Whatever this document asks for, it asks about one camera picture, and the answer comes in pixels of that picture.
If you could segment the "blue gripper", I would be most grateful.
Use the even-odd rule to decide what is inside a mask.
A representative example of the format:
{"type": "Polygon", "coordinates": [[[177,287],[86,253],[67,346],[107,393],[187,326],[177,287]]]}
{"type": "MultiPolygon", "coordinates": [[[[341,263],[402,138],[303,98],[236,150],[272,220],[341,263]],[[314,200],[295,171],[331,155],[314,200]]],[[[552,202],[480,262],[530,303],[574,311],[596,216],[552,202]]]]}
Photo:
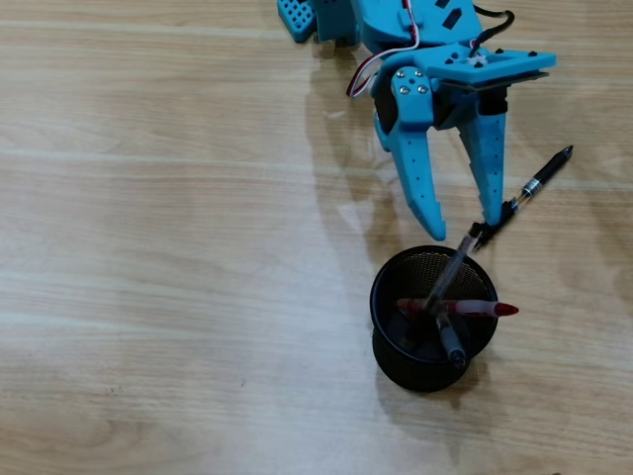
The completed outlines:
{"type": "MultiPolygon", "coordinates": [[[[373,86],[374,123],[382,148],[393,156],[407,204],[427,233],[446,239],[435,196],[428,130],[451,129],[483,86],[483,65],[465,50],[396,53],[381,66],[373,86]]],[[[458,125],[479,190],[484,220],[501,218],[505,114],[469,111],[458,125]]]]}

